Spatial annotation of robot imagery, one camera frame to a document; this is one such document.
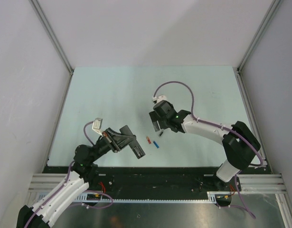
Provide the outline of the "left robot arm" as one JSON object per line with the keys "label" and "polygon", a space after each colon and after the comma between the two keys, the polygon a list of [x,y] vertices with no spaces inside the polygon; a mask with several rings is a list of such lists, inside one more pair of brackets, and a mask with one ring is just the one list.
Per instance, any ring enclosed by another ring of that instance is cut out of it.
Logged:
{"label": "left robot arm", "polygon": [[139,148],[136,136],[127,125],[123,126],[119,132],[107,128],[93,146],[79,145],[64,179],[33,206],[23,206],[19,211],[16,227],[53,227],[59,216],[77,196],[98,186],[98,166],[94,164],[94,161],[109,151],[119,152],[126,146],[130,146],[133,151]]}

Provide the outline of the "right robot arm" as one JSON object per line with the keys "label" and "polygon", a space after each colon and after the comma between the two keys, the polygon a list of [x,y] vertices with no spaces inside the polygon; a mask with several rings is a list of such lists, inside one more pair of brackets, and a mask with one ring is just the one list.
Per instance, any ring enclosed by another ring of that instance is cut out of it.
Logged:
{"label": "right robot arm", "polygon": [[237,121],[233,125],[222,125],[194,117],[190,111],[177,112],[163,95],[154,97],[152,101],[153,111],[149,115],[155,131],[170,129],[175,133],[195,134],[223,146],[226,161],[213,178],[213,186],[217,190],[225,190],[231,179],[252,165],[252,160],[258,155],[260,143],[245,123]]}

